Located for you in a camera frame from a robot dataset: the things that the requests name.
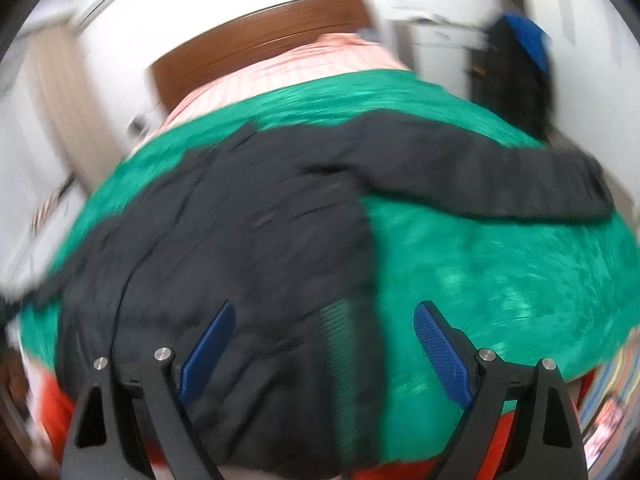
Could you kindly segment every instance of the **white cabinet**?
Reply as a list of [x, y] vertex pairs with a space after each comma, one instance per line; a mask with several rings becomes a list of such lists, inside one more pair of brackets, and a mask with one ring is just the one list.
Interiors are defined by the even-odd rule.
[[485, 35], [473, 28], [452, 25], [412, 25], [416, 75], [443, 86], [457, 97], [471, 98], [470, 50], [485, 47]]

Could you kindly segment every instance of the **jacket sleeve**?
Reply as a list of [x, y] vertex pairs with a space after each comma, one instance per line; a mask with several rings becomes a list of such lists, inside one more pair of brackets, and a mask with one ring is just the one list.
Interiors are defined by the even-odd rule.
[[472, 218], [597, 221], [614, 211], [602, 168], [577, 151], [508, 148], [437, 121], [378, 110], [319, 133], [315, 165], [369, 189]]

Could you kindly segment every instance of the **metal screw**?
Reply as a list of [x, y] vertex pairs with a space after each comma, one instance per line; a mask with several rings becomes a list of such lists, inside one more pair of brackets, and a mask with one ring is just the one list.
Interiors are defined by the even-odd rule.
[[551, 357], [545, 357], [544, 359], [542, 359], [542, 365], [547, 370], [555, 370], [557, 366], [556, 362]]
[[156, 358], [156, 361], [166, 361], [171, 357], [171, 349], [163, 346], [154, 352], [154, 357]]
[[106, 357], [98, 357], [94, 361], [94, 368], [96, 370], [103, 370], [109, 364], [109, 360]]
[[495, 352], [490, 348], [481, 348], [478, 351], [478, 355], [482, 359], [482, 361], [494, 361], [495, 360]]

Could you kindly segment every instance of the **wooden headboard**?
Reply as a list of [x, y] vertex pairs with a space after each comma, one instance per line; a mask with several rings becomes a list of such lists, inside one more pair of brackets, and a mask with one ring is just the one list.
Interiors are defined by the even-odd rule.
[[372, 27], [362, 0], [295, 0], [226, 22], [165, 54], [151, 66], [167, 111], [191, 91], [328, 32]]

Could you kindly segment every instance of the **black clamp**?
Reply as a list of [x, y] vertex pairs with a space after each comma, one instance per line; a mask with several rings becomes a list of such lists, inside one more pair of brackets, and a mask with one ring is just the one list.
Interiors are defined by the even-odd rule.
[[[154, 478], [138, 431], [133, 400], [144, 399], [164, 457], [176, 480], [222, 480], [184, 405], [203, 391], [235, 327], [225, 303], [214, 320], [187, 334], [180, 351], [158, 348], [141, 365], [114, 368], [96, 359], [74, 412], [62, 480]], [[474, 480], [494, 436], [505, 400], [517, 400], [514, 423], [498, 468], [500, 480], [586, 480], [580, 429], [556, 363], [504, 362], [476, 349], [431, 302], [418, 305], [414, 327], [452, 402], [463, 416], [431, 480]]]
[[553, 359], [525, 366], [478, 350], [430, 301], [415, 309], [414, 329], [447, 397], [464, 410], [430, 480], [476, 478], [505, 400], [518, 402], [497, 479], [588, 478], [578, 420]]
[[62, 480], [155, 478], [136, 423], [134, 399], [146, 402], [175, 480], [223, 480], [184, 405], [202, 393], [235, 325], [235, 310], [226, 302], [204, 330], [182, 338], [178, 348], [188, 351], [162, 347], [148, 361], [122, 367], [113, 367], [106, 357], [96, 359], [71, 421]]

